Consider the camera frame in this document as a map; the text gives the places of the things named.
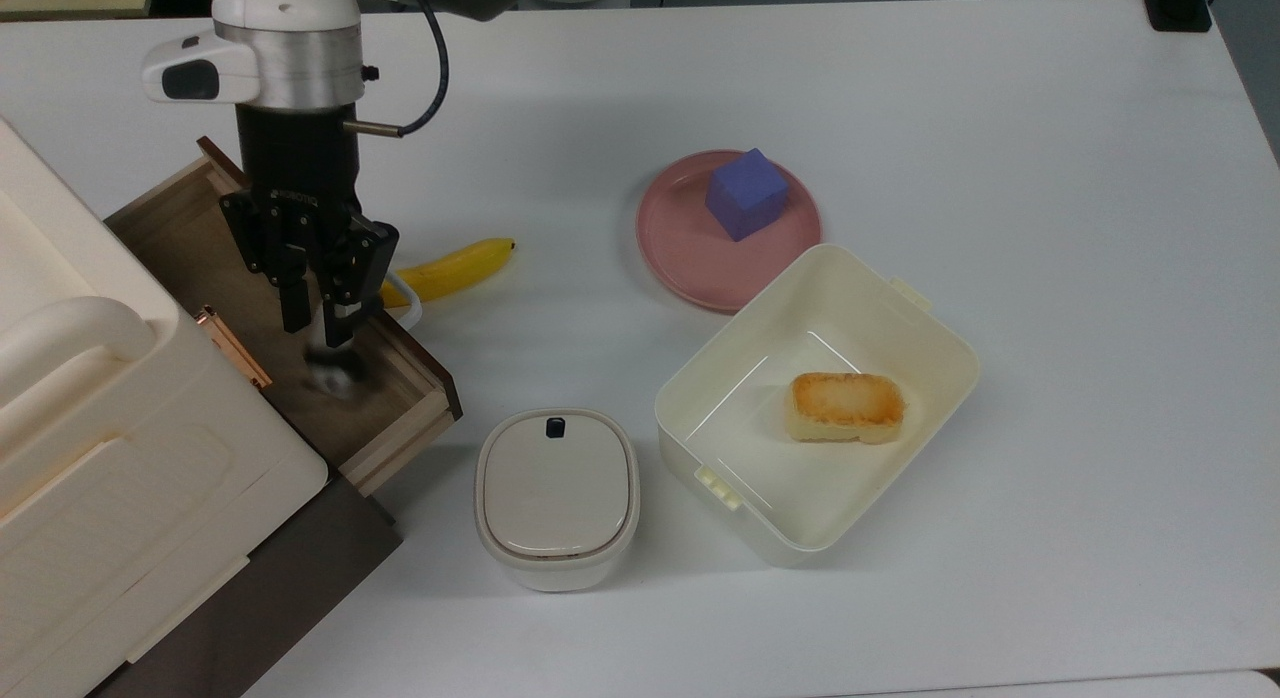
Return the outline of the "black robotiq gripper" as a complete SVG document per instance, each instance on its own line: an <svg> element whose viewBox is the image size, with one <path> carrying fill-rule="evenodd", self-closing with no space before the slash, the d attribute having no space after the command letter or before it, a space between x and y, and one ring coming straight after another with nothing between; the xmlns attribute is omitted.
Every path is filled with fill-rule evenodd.
<svg viewBox="0 0 1280 698"><path fill-rule="evenodd" d="M305 280L310 214L348 222L320 273L324 345L333 350L381 311L381 286L401 237L393 225L361 214L358 141L344 128L353 118L353 104L319 110L236 105L248 188L219 199L244 266L276 289L288 333L312 321Z"/></svg>

